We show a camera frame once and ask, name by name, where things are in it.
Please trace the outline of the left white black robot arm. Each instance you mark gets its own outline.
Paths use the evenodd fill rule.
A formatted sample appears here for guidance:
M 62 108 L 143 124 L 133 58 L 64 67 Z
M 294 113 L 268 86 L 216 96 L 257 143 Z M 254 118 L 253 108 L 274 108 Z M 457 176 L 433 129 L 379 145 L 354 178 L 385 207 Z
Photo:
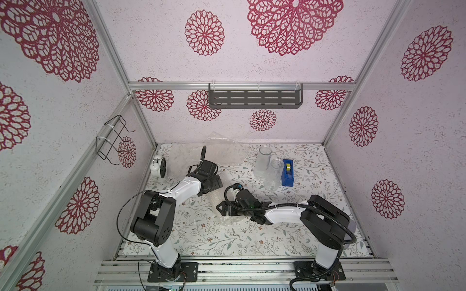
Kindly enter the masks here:
M 169 239 L 178 206 L 193 196 L 202 196 L 223 187 L 218 166 L 201 161 L 196 169 L 165 193 L 145 191 L 131 223 L 131 232 L 148 243 L 165 269 L 173 269 L 180 258 Z

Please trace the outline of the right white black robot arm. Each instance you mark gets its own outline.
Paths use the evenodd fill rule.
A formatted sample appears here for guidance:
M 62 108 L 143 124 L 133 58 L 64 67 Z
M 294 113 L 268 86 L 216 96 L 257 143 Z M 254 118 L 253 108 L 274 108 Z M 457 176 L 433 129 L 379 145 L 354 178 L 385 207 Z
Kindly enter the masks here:
M 224 191 L 224 199 L 216 206 L 223 217 L 245 216 L 259 225 L 291 223 L 303 225 L 318 240 L 314 265 L 333 269 L 345 245 L 357 241 L 351 218 L 340 208 L 319 195 L 301 203 L 259 201 L 248 189 L 236 183 Z

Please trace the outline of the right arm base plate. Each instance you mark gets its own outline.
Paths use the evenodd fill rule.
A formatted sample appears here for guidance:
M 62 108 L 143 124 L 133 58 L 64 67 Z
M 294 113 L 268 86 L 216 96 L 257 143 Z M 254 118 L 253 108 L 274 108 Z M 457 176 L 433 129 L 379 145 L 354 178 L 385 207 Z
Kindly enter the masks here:
M 330 267 L 322 267 L 315 261 L 295 261 L 293 263 L 296 281 L 345 281 L 346 275 L 337 259 Z

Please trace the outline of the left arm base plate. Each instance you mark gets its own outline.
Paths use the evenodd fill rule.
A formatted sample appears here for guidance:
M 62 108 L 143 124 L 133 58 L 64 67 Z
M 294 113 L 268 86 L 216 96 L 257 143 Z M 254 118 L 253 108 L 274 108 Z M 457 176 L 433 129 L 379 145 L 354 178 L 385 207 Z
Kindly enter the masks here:
M 197 281 L 198 263 L 178 262 L 168 269 L 160 264 L 151 265 L 148 275 L 149 283 L 192 283 Z

